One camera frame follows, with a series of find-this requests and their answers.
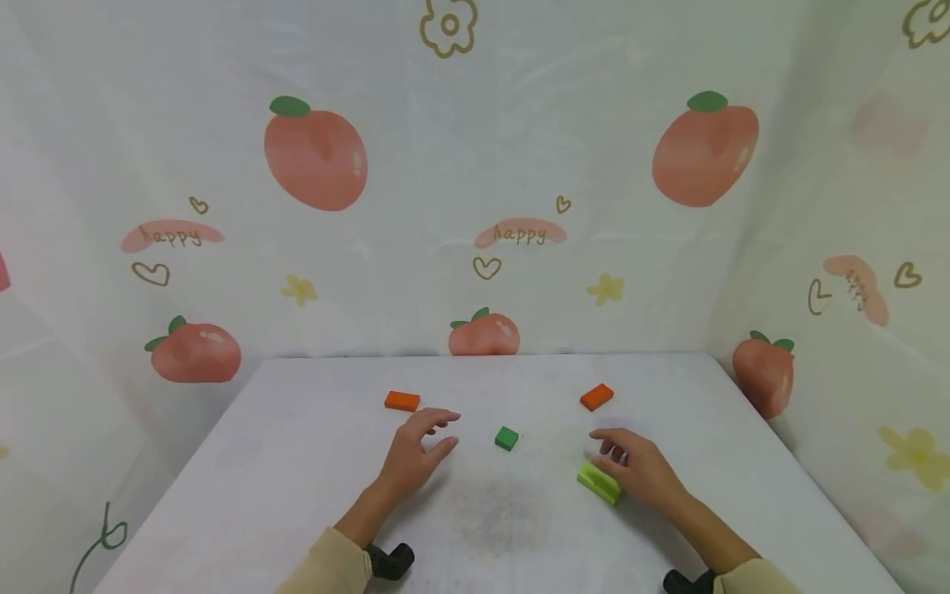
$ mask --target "right hand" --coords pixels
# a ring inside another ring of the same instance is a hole
[[[688,500],[689,492],[654,442],[625,429],[598,429],[590,436],[603,440],[603,455],[591,464],[647,506],[665,511]]]

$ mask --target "light green block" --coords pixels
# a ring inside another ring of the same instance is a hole
[[[620,497],[620,483],[610,476],[604,474],[590,462],[584,462],[578,472],[578,482],[592,490],[594,493],[612,506],[617,504]]]

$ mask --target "left hand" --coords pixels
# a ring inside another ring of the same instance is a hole
[[[406,423],[396,430],[389,446],[389,454],[374,489],[384,493],[394,505],[408,499],[428,481],[439,463],[455,449],[458,437],[447,437],[430,451],[422,447],[424,435],[434,435],[436,427],[448,427],[461,417],[457,412],[443,409],[422,409],[415,412]]]

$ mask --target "orange block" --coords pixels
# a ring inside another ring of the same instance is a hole
[[[594,410],[603,406],[604,402],[607,402],[614,397],[614,391],[610,388],[600,384],[590,392],[580,397],[580,404],[584,405],[588,411],[593,412]]]
[[[385,404],[387,409],[415,412],[419,408],[419,396],[404,392],[390,392],[386,396]]]

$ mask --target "hand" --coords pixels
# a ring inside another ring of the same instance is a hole
[[[654,442],[625,429],[600,429],[590,436],[603,440],[603,455],[594,456],[591,463],[647,506],[665,512],[689,498]]]
[[[389,454],[379,478],[373,483],[376,489],[398,505],[422,488],[439,463],[446,459],[459,443],[458,437],[447,437],[430,451],[422,447],[423,435],[435,434],[436,427],[448,427],[461,417],[457,412],[443,409],[422,409],[414,413],[396,430],[389,446]]]

